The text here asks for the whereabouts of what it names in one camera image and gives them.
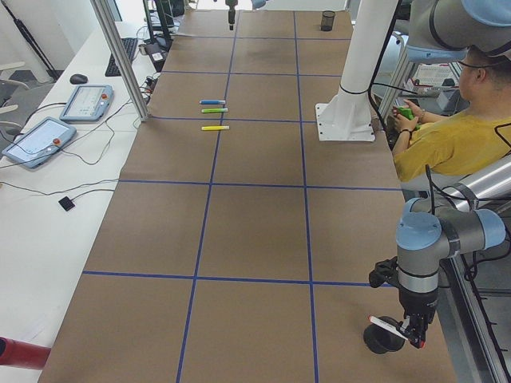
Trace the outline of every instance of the man in yellow shirt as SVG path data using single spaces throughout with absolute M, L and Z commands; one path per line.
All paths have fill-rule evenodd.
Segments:
M 471 47 L 460 64 L 460 94 L 470 102 L 466 110 L 445 117 L 406 100 L 415 118 L 395 116 L 399 137 L 392 155 L 402 182 L 423 174 L 427 164 L 434 172 L 447 176 L 471 174 L 511 150 L 511 144 L 495 131 L 499 125 L 511 125 L 511 61 L 487 57 Z M 422 126 L 414 131 L 417 123 Z M 511 126 L 497 131 L 511 142 Z

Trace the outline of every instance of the white table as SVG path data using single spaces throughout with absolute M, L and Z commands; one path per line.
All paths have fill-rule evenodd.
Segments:
M 122 37 L 134 37 L 140 26 L 119 23 L 117 27 Z M 109 84 L 113 87 L 113 102 L 107 116 L 116 112 L 129 100 L 129 95 L 120 77 L 105 77 L 109 55 L 103 33 L 98 29 L 85 42 L 42 105 L 66 102 L 75 86 L 69 83 L 69 77 L 83 73 L 91 85 Z M 154 74 L 147 56 L 138 54 L 132 67 L 139 84 L 146 76 Z M 61 111 L 62 107 L 43 109 L 30 119 L 26 130 L 46 116 L 58 118 Z M 126 105 L 109 121 L 115 136 L 104 157 L 94 166 L 60 152 L 36 170 L 21 166 L 0 169 L 0 180 L 41 192 L 115 180 L 129 154 L 138 124 L 135 108 Z M 77 136 L 83 136 L 97 125 L 75 126 Z M 94 162 L 111 135 L 109 128 L 102 125 L 66 150 Z M 8 164 L 11 162 L 7 159 L 0 160 L 0 167 Z M 0 188 L 0 336 L 51 347 L 112 192 L 96 191 L 84 195 L 75 201 L 76 207 L 67 212 L 58 200 L 65 195 L 73 198 L 87 190 L 114 189 L 116 184 L 109 182 L 52 196 L 36 195 L 6 185 Z M 1 382 L 33 383 L 39 375 L 37 370 L 0 366 Z

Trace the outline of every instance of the keyboard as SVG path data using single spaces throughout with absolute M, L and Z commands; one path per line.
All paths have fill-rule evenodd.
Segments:
M 133 61 L 135 58 L 135 52 L 138 48 L 138 38 L 122 38 L 122 44 L 125 46 L 126 54 L 130 61 Z M 109 64 L 106 67 L 105 76 L 106 77 L 115 77 L 120 76 L 121 72 L 119 71 L 119 67 L 115 63 L 115 58 L 110 54 Z

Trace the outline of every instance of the yellow shirt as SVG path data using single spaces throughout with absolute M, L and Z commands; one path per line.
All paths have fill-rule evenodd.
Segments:
M 495 133 L 495 127 L 511 123 L 511 117 L 487 121 L 466 112 L 424 124 L 413 132 L 407 150 L 394 157 L 398 177 L 407 182 L 431 170 L 447 176 L 472 174 L 502 158 L 511 148 Z M 511 126 L 498 132 L 511 142 Z

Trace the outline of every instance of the black mouse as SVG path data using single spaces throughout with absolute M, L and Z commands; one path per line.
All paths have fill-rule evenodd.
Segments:
M 71 76 L 69 78 L 69 82 L 73 85 L 87 84 L 88 81 L 89 81 L 89 79 L 87 78 L 87 76 L 85 74 L 79 74 L 79 73 L 75 73 L 73 76 Z

